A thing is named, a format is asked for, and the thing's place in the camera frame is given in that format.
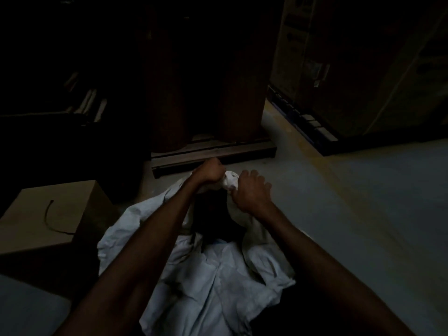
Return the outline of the person's left hand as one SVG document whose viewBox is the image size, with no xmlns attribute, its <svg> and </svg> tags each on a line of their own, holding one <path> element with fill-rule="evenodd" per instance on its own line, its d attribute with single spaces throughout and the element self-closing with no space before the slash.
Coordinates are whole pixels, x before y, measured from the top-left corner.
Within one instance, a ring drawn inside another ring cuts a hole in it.
<svg viewBox="0 0 448 336">
<path fill-rule="evenodd" d="M 226 167 L 218 158 L 209 158 L 193 170 L 190 178 L 197 186 L 203 186 L 221 181 L 225 173 Z"/>
</svg>

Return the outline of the person's right hand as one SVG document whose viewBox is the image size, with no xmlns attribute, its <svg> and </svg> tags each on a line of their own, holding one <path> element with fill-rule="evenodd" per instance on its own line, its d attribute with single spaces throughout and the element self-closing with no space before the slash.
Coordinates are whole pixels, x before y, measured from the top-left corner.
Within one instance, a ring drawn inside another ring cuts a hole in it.
<svg viewBox="0 0 448 336">
<path fill-rule="evenodd" d="M 243 192 L 237 189 L 231 192 L 232 199 L 237 207 L 252 216 L 264 215 L 273 207 L 271 192 Z"/>
</svg>

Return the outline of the large white woven sack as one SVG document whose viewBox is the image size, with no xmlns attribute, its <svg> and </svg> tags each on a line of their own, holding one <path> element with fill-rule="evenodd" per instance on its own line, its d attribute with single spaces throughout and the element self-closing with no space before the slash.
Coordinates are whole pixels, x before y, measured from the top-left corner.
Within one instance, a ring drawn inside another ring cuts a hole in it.
<svg viewBox="0 0 448 336">
<path fill-rule="evenodd" d="M 205 185 L 198 194 L 224 193 L 224 213 L 231 227 L 230 241 L 205 232 L 191 204 L 181 232 L 149 302 L 139 319 L 145 336 L 252 336 L 250 322 L 264 309 L 280 303 L 285 289 L 295 285 L 295 272 L 269 232 L 233 202 L 230 190 L 238 188 L 238 174 L 227 171 L 218 183 Z"/>
</svg>

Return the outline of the person's left forearm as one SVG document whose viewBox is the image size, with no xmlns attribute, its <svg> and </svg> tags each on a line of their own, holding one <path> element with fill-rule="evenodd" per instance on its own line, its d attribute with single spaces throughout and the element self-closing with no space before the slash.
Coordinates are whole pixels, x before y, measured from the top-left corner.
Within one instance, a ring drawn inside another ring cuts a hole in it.
<svg viewBox="0 0 448 336">
<path fill-rule="evenodd" d="M 192 174 L 132 235 L 53 336 L 129 336 L 174 248 L 197 190 L 206 182 Z"/>
</svg>

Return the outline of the person's right forearm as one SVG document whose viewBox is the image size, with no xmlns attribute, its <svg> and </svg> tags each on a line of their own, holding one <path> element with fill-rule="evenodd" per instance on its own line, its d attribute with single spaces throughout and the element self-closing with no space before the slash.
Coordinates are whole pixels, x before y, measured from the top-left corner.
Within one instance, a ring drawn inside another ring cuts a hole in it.
<svg viewBox="0 0 448 336">
<path fill-rule="evenodd" d="M 256 205 L 252 214 L 293 268 L 311 280 L 354 331 L 366 336 L 416 336 L 368 286 L 297 229 L 273 203 Z"/>
</svg>

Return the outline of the wooden pallet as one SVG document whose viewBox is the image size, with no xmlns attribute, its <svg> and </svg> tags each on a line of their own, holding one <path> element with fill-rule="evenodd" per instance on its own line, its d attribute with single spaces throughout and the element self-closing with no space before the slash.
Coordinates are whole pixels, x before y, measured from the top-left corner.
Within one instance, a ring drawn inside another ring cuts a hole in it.
<svg viewBox="0 0 448 336">
<path fill-rule="evenodd" d="M 209 158 L 218 158 L 224 165 L 264 158 L 274 158 L 277 146 L 262 130 L 255 140 L 247 142 L 223 142 L 209 134 L 193 136 L 182 149 L 151 153 L 151 169 L 156 179 L 195 169 Z"/>
</svg>

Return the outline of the brown cylindrical drum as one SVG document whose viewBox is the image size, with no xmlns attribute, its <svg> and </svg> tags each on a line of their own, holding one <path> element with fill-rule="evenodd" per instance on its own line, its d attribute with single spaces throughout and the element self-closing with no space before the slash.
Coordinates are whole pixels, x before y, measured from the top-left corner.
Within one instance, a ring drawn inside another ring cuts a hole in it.
<svg viewBox="0 0 448 336">
<path fill-rule="evenodd" d="M 171 28 L 155 13 L 147 14 L 142 37 L 145 97 L 150 121 L 150 150 L 167 153 L 184 148 L 192 134 L 179 56 Z"/>
<path fill-rule="evenodd" d="M 236 14 L 225 31 L 224 71 L 216 106 L 219 140 L 250 141 L 259 131 L 275 39 L 272 14 L 265 9 Z"/>
</svg>

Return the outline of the dark blue pallet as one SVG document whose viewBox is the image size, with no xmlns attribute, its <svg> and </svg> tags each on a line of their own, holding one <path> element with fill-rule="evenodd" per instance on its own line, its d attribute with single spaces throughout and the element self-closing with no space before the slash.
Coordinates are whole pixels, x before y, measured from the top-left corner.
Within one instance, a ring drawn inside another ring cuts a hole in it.
<svg viewBox="0 0 448 336">
<path fill-rule="evenodd" d="M 351 153 L 373 148 L 448 139 L 448 124 L 436 125 L 433 119 L 417 128 L 398 129 L 360 137 L 344 138 L 329 124 L 269 85 L 266 99 L 322 155 Z"/>
</svg>

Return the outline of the stack of pale boards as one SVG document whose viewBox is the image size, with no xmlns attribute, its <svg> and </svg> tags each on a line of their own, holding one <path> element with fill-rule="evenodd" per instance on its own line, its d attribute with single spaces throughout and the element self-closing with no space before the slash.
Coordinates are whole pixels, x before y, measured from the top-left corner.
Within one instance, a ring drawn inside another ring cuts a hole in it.
<svg viewBox="0 0 448 336">
<path fill-rule="evenodd" d="M 103 92 L 89 86 L 80 72 L 72 72 L 63 85 L 62 113 L 85 119 L 87 124 L 100 123 L 108 100 Z"/>
</svg>

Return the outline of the large cardboard carton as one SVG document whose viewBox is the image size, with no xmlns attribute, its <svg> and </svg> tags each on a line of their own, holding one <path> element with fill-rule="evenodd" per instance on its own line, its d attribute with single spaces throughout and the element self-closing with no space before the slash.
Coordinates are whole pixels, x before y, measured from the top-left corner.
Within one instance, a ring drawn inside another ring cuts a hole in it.
<svg viewBox="0 0 448 336">
<path fill-rule="evenodd" d="M 270 85 L 342 138 L 448 122 L 448 0 L 285 0 Z"/>
</svg>

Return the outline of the brown cardboard box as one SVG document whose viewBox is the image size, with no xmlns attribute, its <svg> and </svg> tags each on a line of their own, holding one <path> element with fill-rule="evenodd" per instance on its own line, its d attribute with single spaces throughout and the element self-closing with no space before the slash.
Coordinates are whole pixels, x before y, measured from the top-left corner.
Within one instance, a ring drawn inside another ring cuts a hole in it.
<svg viewBox="0 0 448 336">
<path fill-rule="evenodd" d="M 0 256 L 86 238 L 94 248 L 119 218 L 95 180 L 22 189 L 0 218 Z"/>
</svg>

